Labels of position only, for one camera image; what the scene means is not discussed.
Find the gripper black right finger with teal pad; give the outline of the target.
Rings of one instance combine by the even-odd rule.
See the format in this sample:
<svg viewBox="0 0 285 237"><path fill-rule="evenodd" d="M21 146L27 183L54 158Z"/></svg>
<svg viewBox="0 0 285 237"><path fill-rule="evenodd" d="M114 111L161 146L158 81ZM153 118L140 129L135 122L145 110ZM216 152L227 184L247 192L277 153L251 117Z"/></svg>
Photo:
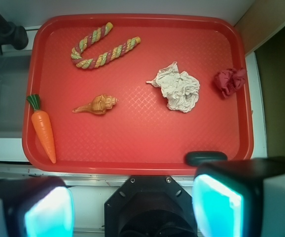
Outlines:
<svg viewBox="0 0 285 237"><path fill-rule="evenodd" d="M199 165L192 205L205 237L285 237L285 157Z"/></svg>

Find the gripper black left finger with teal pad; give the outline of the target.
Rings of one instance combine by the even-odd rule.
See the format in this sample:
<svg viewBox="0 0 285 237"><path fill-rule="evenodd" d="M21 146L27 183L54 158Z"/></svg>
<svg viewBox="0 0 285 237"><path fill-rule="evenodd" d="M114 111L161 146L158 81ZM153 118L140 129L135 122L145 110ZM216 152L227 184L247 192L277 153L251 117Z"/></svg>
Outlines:
<svg viewBox="0 0 285 237"><path fill-rule="evenodd" d="M71 237L74 203L58 177L0 179L0 237Z"/></svg>

